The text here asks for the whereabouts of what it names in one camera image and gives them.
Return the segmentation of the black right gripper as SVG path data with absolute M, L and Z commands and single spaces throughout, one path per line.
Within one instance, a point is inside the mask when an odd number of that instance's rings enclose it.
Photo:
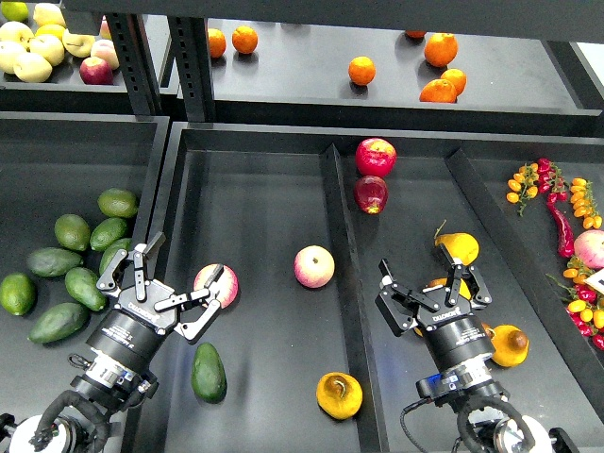
M 472 361 L 481 366 L 495 348 L 474 310 L 484 310 L 492 297 L 476 265 L 453 257 L 442 243 L 437 250 L 448 264 L 445 285 L 428 285 L 419 293 L 398 283 L 388 261 L 382 259 L 376 305 L 395 337 L 418 326 L 439 372 Z

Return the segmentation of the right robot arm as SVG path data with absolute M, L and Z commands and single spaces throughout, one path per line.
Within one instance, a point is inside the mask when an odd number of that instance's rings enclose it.
M 486 329 L 477 313 L 492 301 L 475 264 L 452 257 L 444 245 L 438 253 L 447 275 L 440 285 L 414 290 L 398 282 L 386 260 L 376 305 L 399 337 L 417 331 L 435 363 L 436 374 L 416 382 L 416 402 L 404 414 L 432 403 L 448 406 L 457 416 L 455 446 L 470 452 L 575 452 L 562 428 L 544 428 L 521 414 L 487 364 L 495 355 L 496 334 Z

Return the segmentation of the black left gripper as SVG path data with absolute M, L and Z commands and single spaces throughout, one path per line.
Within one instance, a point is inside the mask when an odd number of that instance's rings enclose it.
M 222 309 L 218 295 L 224 264 L 202 268 L 189 293 L 176 294 L 156 279 L 146 286 L 147 264 L 164 243 L 165 234 L 160 231 L 132 250 L 118 249 L 96 282 L 100 293 L 119 296 L 119 308 L 108 311 L 87 344 L 98 357 L 107 356 L 139 375 L 147 370 L 169 333 L 174 331 L 187 342 L 197 342 Z M 123 290 L 123 273 L 130 265 L 134 287 Z

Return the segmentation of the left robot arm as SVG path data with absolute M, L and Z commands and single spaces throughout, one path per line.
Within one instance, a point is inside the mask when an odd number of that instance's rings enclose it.
M 42 414 L 22 422 L 2 414 L 1 437 L 9 452 L 102 451 L 114 434 L 111 417 L 157 390 L 150 364 L 166 338 L 176 333 L 194 344 L 211 325 L 222 308 L 224 264 L 215 265 L 199 289 L 178 294 L 147 274 L 147 262 L 164 240 L 158 233 L 149 243 L 115 253 L 96 283 L 115 304 L 87 341 L 94 359 L 71 356 L 83 372 Z

